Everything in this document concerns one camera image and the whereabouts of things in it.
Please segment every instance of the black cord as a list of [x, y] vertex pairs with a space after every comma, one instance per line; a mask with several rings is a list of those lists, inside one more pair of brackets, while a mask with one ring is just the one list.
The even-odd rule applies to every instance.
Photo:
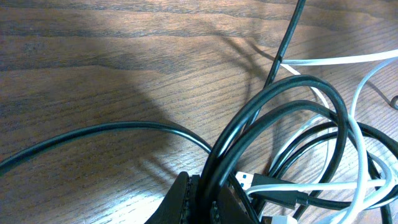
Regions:
[[[359, 127], [362, 130], [362, 133], [364, 136], [366, 137], [370, 137], [370, 138], [374, 138], [377, 139], [378, 141], [380, 141], [383, 145], [385, 145], [388, 150], [390, 150], [393, 155], [398, 159], [398, 142], [396, 142], [395, 140], [391, 139], [389, 136], [387, 136], [386, 134], [382, 133], [381, 131], [377, 130], [376, 128], [373, 128], [371, 126], [368, 126], [366, 124], [363, 123], [358, 123]], [[328, 123], [323, 123], [323, 124], [319, 124], [317, 126], [314, 126], [312, 128], [310, 128], [309, 130], [305, 131], [304, 133], [302, 133], [300, 136], [298, 136], [292, 143], [291, 145], [287, 148], [287, 155], [289, 155], [301, 142], [303, 142], [304, 140], [306, 140], [307, 138], [309, 138], [310, 136], [326, 130], [328, 128], [334, 128], [336, 127], [335, 123], [333, 122], [328, 122]], [[327, 138], [329, 138], [331, 136], [331, 134], [326, 134], [323, 135], [321, 137], [319, 137], [318, 139], [314, 139], [311, 142], [307, 143], [306, 145], [304, 145], [301, 150], [305, 150], [306, 147], [308, 147], [311, 144], [315, 144], [317, 141], [323, 141]], [[348, 132], [348, 136], [351, 139], [351, 141], [354, 143], [353, 140], [353, 135], [351, 130], [349, 129]], [[286, 165], [282, 165], [282, 166], [287, 166], [290, 167], [292, 165], [292, 162], [296, 160], [297, 156], [301, 156], [301, 150], [299, 149], [295, 154], [293, 154], [290, 158], [288, 158], [284, 164]], [[368, 156], [368, 162], [372, 162], [372, 159]], [[369, 173], [372, 175], [378, 175], [376, 168], [374, 167], [374, 164], [369, 164]], [[396, 200], [398, 198], [398, 187], [395, 186], [392, 191], [386, 196], [384, 197], [384, 199], [382, 199], [380, 202], [378, 202], [375, 205], [372, 205], [371, 207], [369, 207], [368, 209], [373, 209], [373, 208], [379, 208], [383, 205], [386, 205], [388, 203], [391, 203], [392, 201]], [[321, 208], [328, 208], [328, 209], [334, 209], [334, 210], [341, 210], [342, 208], [348, 207], [349, 206], [349, 202], [334, 202], [334, 201], [329, 201], [329, 200], [324, 200], [324, 199], [319, 199], [319, 198], [310, 198], [308, 200], [308, 203], [310, 205], [314, 205], [314, 206], [318, 206]]]
[[[312, 147], [315, 147], [318, 144], [321, 144], [323, 142], [329, 141], [331, 139], [334, 139], [337, 137], [337, 132], [334, 133], [328, 133], [325, 134], [323, 136], [320, 136], [310, 142], [308, 142], [307, 144], [305, 144], [304, 146], [302, 146], [300, 149], [298, 149], [295, 153], [292, 154], [292, 156], [290, 156], [282, 165], [281, 167], [278, 169], [277, 173], [275, 174], [275, 176], [279, 179], [282, 178], [282, 176], [287, 172], [287, 170], [289, 169], [289, 167], [291, 167], [293, 165], [293, 163], [299, 159], [302, 155], [304, 155], [306, 152], [309, 151], [309, 149], [311, 149]], [[351, 142], [353, 143], [354, 147], [356, 148], [356, 143], [354, 140], [354, 135], [352, 133], [352, 131], [348, 132], [348, 137], [351, 140]], [[380, 179], [380, 175], [377, 172], [376, 166], [373, 163], [372, 157], [368, 154], [368, 172], [371, 176], [372, 179]], [[308, 200], [306, 201], [306, 204], [309, 205], [314, 205], [317, 206], [319, 203], [324, 204], [325, 202], [322, 199], [316, 198], [316, 197], [308, 197]], [[345, 204], [345, 208], [350, 206], [351, 202], [347, 202]], [[375, 209], [378, 208], [378, 203], [374, 204], [372, 206], [372, 208], [367, 208], [365, 210], [368, 209]], [[343, 209], [341, 206], [338, 207], [339, 209], [337, 209], [336, 207], [328, 207], [328, 209], [335, 209], [335, 210], [341, 210]], [[381, 219], [382, 219], [382, 223], [383, 224], [392, 224], [392, 218], [391, 218], [391, 209], [389, 205], [384, 205], [380, 207], [380, 212], [381, 212]]]
[[[279, 45], [278, 52], [276, 53], [275, 59], [272, 63], [271, 69], [269, 70], [268, 76], [266, 83], [264, 84], [264, 88], [269, 86], [272, 82], [274, 82], [276, 74], [279, 70], [280, 64], [282, 63], [283, 57], [285, 56], [287, 46], [290, 43], [290, 40], [293, 37], [294, 30], [297, 27], [297, 24], [299, 23], [299, 19], [301, 16], [301, 13], [303, 12], [305, 5], [305, 0], [298, 0], [296, 4], [296, 8], [294, 9], [292, 18], [289, 22], [289, 26], [287, 27], [286, 33], [284, 35], [284, 38], [282, 39], [282, 42]], [[259, 116], [261, 109], [258, 109], [248, 120], [248, 122], [245, 125], [245, 129], [247, 129], [252, 123], [255, 122], [257, 117]]]
[[251, 220], [255, 221], [256, 223], [260, 224], [260, 221], [257, 217], [256, 211], [254, 211], [253, 207], [250, 204], [250, 201], [248, 199], [248, 196], [246, 196], [246, 193], [241, 187], [241, 184], [239, 181], [236, 179], [235, 175], [233, 172], [229, 173], [228, 180], [231, 183], [232, 187], [234, 187], [236, 194], [238, 197], [241, 199], [244, 208], [246, 209], [249, 217]]
[[[54, 149], [55, 147], [61, 144], [65, 144], [67, 142], [78, 140], [81, 138], [87, 138], [108, 131], [127, 130], [127, 129], [128, 130], [150, 129], [150, 130], [163, 131], [166, 133], [176, 134], [185, 139], [188, 139], [192, 143], [201, 147], [208, 154], [211, 151], [211, 146], [205, 140], [203, 140], [201, 137], [199, 137], [197, 134], [193, 133], [189, 129], [184, 128], [182, 126], [162, 124], [152, 121], [121, 121], [115, 123], [100, 124], [88, 128], [82, 128], [70, 131], [68, 133], [55, 136], [54, 138], [48, 139], [32, 147], [24, 149], [21, 152], [18, 152], [13, 156], [0, 162], [0, 176], [4, 175], [6, 172], [17, 167], [18, 165], [21, 165], [23, 162], [27, 162], [29, 159], [38, 156], [43, 152]], [[242, 187], [239, 185], [238, 180], [236, 180], [236, 177], [234, 175], [230, 175], [228, 180], [235, 188], [235, 191], [238, 197], [241, 199], [249, 217], [254, 221], [254, 223], [259, 223], [256, 212], [251, 206], [250, 201], [246, 197], [246, 194], [244, 193]]]
[[[217, 196], [220, 188], [225, 183], [225, 180], [228, 174], [232, 171], [233, 167], [238, 162], [238, 159], [245, 151], [245, 149], [250, 145], [250, 143], [255, 140], [255, 138], [260, 135], [263, 130], [269, 127], [271, 124], [276, 122], [281, 117], [290, 114], [297, 110], [310, 110], [316, 113], [322, 114], [323, 116], [329, 116], [332, 114], [332, 111], [321, 106], [317, 103], [307, 100], [297, 100], [293, 102], [286, 103], [282, 106], [278, 106], [277, 108], [271, 110], [261, 118], [259, 118], [247, 131], [242, 133], [239, 139], [231, 146], [231, 149], [226, 153], [224, 159], [221, 161], [220, 165], [216, 168], [213, 173], [213, 177], [211, 179], [210, 184], [207, 185], [205, 190], [205, 198], [214, 198]], [[338, 166], [340, 162], [340, 157], [338, 155], [343, 153], [346, 135], [347, 135], [347, 122], [344, 119], [344, 112], [339, 113], [339, 117], [343, 117], [343, 119], [338, 119], [338, 143], [336, 144], [335, 152], [333, 153], [332, 162], [329, 164], [327, 168], [327, 172], [331, 172], [330, 167], [334, 169], [332, 174], [334, 174], [335, 168]], [[325, 177], [322, 178], [321, 181], [328, 181]]]
[[327, 82], [308, 75], [296, 75], [293, 77], [287, 77], [279, 80], [267, 88], [261, 90], [256, 96], [243, 106], [234, 118], [229, 122], [227, 127], [220, 134], [217, 139], [209, 158], [206, 161], [205, 167], [202, 172], [202, 177], [199, 181], [199, 191], [197, 193], [197, 202], [203, 210], [208, 210], [212, 201], [218, 195], [221, 186], [224, 183], [225, 178], [229, 173], [222, 173], [215, 175], [214, 171], [217, 170], [218, 164], [221, 162], [231, 162], [225, 158], [218, 158], [222, 156], [225, 150], [229, 147], [233, 141], [235, 135], [239, 133], [241, 128], [244, 126], [248, 118], [255, 113], [260, 107], [267, 103], [270, 99], [282, 93], [285, 90], [298, 87], [298, 86], [312, 86], [323, 91], [332, 101], [334, 107], [338, 112], [338, 121], [340, 127], [340, 137], [336, 144], [336, 151], [333, 154], [333, 160], [335, 163], [331, 163], [325, 172], [325, 178], [322, 181], [329, 181], [333, 177], [338, 164], [340, 163], [343, 155], [343, 149], [347, 137], [347, 112], [344, 101], [338, 92]]

